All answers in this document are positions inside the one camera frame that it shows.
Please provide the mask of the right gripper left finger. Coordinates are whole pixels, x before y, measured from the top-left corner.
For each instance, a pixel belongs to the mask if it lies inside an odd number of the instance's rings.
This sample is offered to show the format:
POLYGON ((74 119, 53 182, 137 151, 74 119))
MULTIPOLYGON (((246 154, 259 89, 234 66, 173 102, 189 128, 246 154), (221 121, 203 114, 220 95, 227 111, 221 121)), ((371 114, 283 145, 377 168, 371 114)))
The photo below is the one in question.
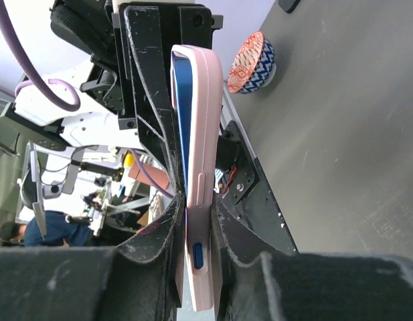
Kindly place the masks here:
POLYGON ((0 320, 174 320, 184 205, 117 247, 0 247, 0 320))

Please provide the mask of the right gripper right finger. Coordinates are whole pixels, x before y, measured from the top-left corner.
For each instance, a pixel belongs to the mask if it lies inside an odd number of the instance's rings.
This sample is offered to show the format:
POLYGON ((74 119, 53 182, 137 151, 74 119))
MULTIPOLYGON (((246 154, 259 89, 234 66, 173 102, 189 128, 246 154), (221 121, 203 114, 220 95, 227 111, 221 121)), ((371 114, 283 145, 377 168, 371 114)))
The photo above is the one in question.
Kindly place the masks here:
POLYGON ((413 320, 413 262, 394 255, 285 254, 214 197, 218 320, 413 320))

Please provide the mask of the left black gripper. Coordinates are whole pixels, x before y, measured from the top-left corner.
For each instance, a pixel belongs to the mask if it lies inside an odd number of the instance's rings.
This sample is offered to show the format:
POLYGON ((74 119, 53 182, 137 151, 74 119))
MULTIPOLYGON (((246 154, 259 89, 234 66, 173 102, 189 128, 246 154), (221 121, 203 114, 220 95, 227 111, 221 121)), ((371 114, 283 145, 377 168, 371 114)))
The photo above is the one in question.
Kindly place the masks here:
POLYGON ((120 128, 144 130, 141 144, 166 166, 174 193, 182 195, 181 150, 170 103, 171 48, 211 48, 223 17, 194 2, 114 2, 111 19, 124 106, 120 128))

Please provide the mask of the dark blue phone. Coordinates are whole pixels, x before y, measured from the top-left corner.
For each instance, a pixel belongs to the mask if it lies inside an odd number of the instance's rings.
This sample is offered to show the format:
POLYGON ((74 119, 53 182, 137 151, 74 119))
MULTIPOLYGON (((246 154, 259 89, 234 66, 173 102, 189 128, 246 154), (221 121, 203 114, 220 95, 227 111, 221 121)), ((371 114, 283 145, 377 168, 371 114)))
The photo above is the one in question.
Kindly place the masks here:
POLYGON ((201 219, 192 219, 191 213, 199 213, 205 201, 205 174, 203 172, 191 172, 189 169, 189 144, 191 137, 191 103, 193 76, 191 64, 188 58, 173 55, 171 79, 173 82, 173 99, 178 117, 179 139, 183 160, 183 177, 185 195, 193 197, 194 204, 185 208, 185 252, 187 267, 195 276, 205 274, 203 241, 199 238, 201 233, 197 225, 201 219))

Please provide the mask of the pink phone case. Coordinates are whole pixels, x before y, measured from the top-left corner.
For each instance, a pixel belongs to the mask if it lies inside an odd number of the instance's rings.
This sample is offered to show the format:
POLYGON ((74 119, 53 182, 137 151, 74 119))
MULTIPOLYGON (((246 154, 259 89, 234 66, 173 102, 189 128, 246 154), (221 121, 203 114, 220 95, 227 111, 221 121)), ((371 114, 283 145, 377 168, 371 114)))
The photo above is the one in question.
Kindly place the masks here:
MULTIPOLYGON (((210 49, 194 45, 174 45, 171 49, 171 71, 173 55, 188 58, 191 64, 193 89, 189 169, 191 172, 199 171, 205 174, 204 205, 199 209, 199 213, 189 215, 192 219, 201 219, 201 222, 197 225, 197 230, 201 233, 199 239, 203 241, 206 272, 202 276, 195 276, 187 267, 193 309, 199 312, 209 310, 214 305, 210 230, 216 153, 222 111, 222 67, 219 57, 210 49)), ((175 110, 172 79, 171 100, 175 110)), ((187 204, 194 204, 193 197, 186 198, 185 207, 187 204)))

